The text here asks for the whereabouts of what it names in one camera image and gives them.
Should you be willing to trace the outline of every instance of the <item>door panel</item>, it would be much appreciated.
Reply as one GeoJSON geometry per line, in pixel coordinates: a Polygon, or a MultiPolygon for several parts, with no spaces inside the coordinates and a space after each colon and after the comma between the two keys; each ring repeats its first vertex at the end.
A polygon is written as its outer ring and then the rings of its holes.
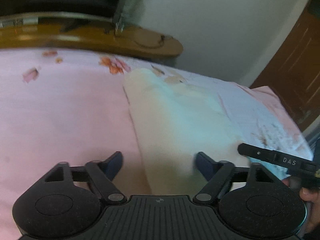
{"type": "Polygon", "coordinates": [[[319,116],[320,19],[308,7],[251,88],[264,85],[279,96],[301,130],[319,116]]]}

